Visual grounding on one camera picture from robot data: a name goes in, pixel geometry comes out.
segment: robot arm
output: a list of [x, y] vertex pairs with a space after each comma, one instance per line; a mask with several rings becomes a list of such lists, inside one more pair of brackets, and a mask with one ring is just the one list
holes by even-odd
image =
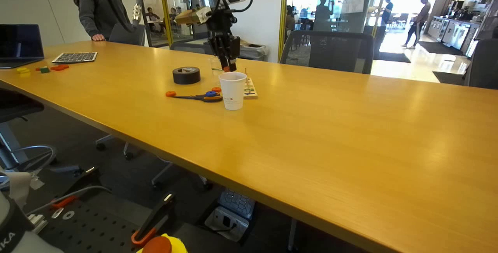
[[[188, 11], [188, 16], [184, 17], [182, 21], [182, 23], [187, 24], [206, 24], [210, 32], [210, 38], [208, 39], [210, 47], [213, 54], [219, 58], [222, 69], [226, 72], [237, 70], [235, 62], [240, 55], [240, 37], [233, 36], [230, 30], [231, 26], [237, 22], [233, 13], [244, 12], [251, 6], [253, 0], [250, 1], [247, 8], [242, 10], [231, 10], [229, 4], [242, 1], [244, 0], [199, 0], [203, 8]], [[141, 6], [142, 0], [137, 0], [133, 10], [134, 25], [139, 22], [140, 12], [137, 12], [137, 10]], [[181, 15], [176, 17], [177, 22], [182, 19]]]

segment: white paper cup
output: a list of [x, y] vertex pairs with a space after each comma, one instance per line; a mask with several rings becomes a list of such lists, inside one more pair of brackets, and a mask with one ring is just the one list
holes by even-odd
[[233, 111], [242, 108], [247, 75], [240, 72], [226, 72], [220, 74], [218, 77], [221, 84], [224, 107]]

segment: scissors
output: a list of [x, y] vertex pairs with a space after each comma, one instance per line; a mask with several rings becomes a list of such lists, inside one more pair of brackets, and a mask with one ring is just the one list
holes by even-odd
[[182, 98], [182, 99], [200, 100], [202, 102], [220, 102], [223, 100], [223, 97], [221, 97], [221, 95], [219, 95], [219, 93], [215, 91], [208, 91], [206, 92], [205, 95], [189, 95], [183, 97], [176, 95], [176, 92], [174, 91], [168, 91], [166, 93], [166, 96], [174, 98]]

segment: floor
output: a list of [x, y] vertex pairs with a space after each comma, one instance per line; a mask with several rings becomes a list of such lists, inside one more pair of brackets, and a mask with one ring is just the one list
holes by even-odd
[[[402, 48], [401, 45], [405, 43], [407, 33], [407, 30], [390, 30], [384, 38], [380, 51], [404, 53], [411, 63], [374, 60], [372, 75], [439, 83], [432, 71], [463, 74], [470, 64], [470, 60], [465, 56], [431, 54], [418, 45], [415, 49]], [[429, 35], [422, 35], [421, 40], [435, 42]]]
[[[21, 145], [54, 145], [58, 150], [58, 166], [98, 166], [102, 184], [111, 188], [113, 194], [145, 207], [153, 208], [166, 192], [174, 191], [178, 217], [192, 225], [199, 224], [224, 189], [215, 184], [213, 189], [206, 191], [194, 173], [174, 166], [169, 170], [169, 178], [163, 182], [163, 189], [155, 190], [150, 180], [166, 164], [154, 155], [132, 147], [135, 159], [126, 161], [122, 154], [124, 142], [119, 139], [109, 141], [105, 151], [97, 151], [95, 140], [105, 136], [104, 132], [49, 107], [27, 117], [28, 122], [20, 119], [9, 122]], [[289, 216], [257, 203], [252, 229], [240, 246], [240, 252], [287, 252], [290, 221]], [[301, 253], [365, 252], [305, 223], [298, 223], [295, 244]]]

